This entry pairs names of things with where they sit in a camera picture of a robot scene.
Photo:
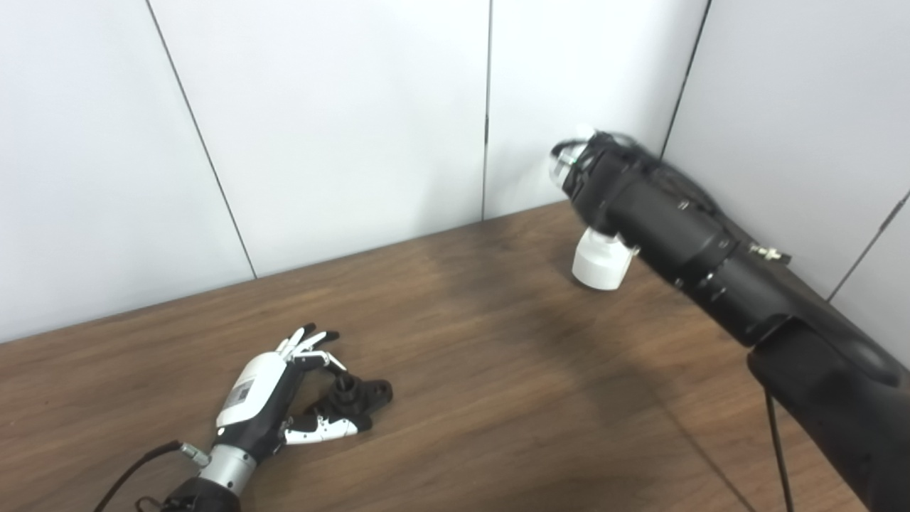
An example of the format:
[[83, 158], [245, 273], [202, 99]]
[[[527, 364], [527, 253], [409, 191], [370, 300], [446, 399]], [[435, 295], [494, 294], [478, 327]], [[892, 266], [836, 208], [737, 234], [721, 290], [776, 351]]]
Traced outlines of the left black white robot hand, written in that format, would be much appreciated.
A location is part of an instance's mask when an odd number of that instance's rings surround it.
[[[213, 447], [238, 449], [261, 463], [286, 445], [318, 444], [373, 428], [374, 412], [390, 401], [386, 381], [363, 381], [322, 348], [337, 331], [300, 327], [276, 349], [242, 370], [215, 419]], [[328, 392], [305, 411], [290, 409], [309, 373], [334, 376]]]

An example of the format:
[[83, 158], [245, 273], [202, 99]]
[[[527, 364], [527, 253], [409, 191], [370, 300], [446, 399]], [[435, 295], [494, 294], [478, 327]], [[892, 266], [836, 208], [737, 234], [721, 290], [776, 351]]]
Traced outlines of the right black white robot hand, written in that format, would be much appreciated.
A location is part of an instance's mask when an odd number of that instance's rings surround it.
[[556, 143], [550, 150], [548, 156], [549, 175], [552, 182], [561, 188], [572, 167], [578, 162], [579, 156], [589, 145], [589, 142], [598, 135], [600, 131], [589, 125], [579, 125], [573, 137]]

